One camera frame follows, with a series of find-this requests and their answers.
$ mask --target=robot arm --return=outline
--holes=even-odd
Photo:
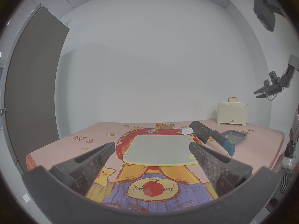
[[[269,73],[271,82],[269,80],[264,81],[264,86],[254,92],[255,94],[262,93],[256,96],[256,98],[268,98],[271,95],[276,95],[277,93],[282,92],[283,88],[288,88],[295,69],[299,70],[299,58],[294,55],[290,55],[288,68],[283,75],[281,77],[277,77],[276,72],[271,71]]]
[[[277,93],[282,92],[284,88],[288,88],[290,86],[290,81],[293,78],[293,74],[295,70],[299,71],[299,58],[294,55],[290,55],[288,61],[288,68],[283,73],[283,75],[281,77],[277,77],[275,71],[271,71],[269,73],[271,82],[269,80],[264,81],[264,86],[254,92],[255,94],[262,93],[256,96],[256,98],[268,98],[271,95],[276,95]],[[296,109],[293,125],[290,130],[290,141],[288,142],[288,145],[284,152],[285,157],[287,158],[294,157],[294,151],[296,148],[296,144],[298,142],[298,138],[299,138],[299,105]]]

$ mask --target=gray tray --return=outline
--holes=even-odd
[[[224,137],[226,137],[229,140],[229,142],[231,142],[233,145],[240,143],[247,136],[247,134],[241,133],[233,129],[227,130],[221,134]]]

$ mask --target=kitchen knife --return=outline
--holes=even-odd
[[[220,144],[221,147],[223,147],[227,153],[232,157],[235,153],[235,146],[229,142],[229,140],[221,135],[218,131],[212,130],[202,124],[201,122],[195,120],[190,125],[190,128],[193,129],[193,132],[196,134],[197,137],[200,138],[201,141],[203,141],[204,144],[207,143],[209,137],[212,137],[216,140],[218,144]]]

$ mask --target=knife handle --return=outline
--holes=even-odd
[[[223,143],[223,148],[228,152],[228,154],[232,157],[235,153],[235,146],[229,142],[228,140],[225,140]]]
[[[220,134],[217,130],[211,130],[211,137],[216,140],[221,147],[232,157],[235,153],[235,146],[229,140]]]

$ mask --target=bread slice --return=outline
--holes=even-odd
[[[228,102],[239,102],[237,97],[229,97]]]

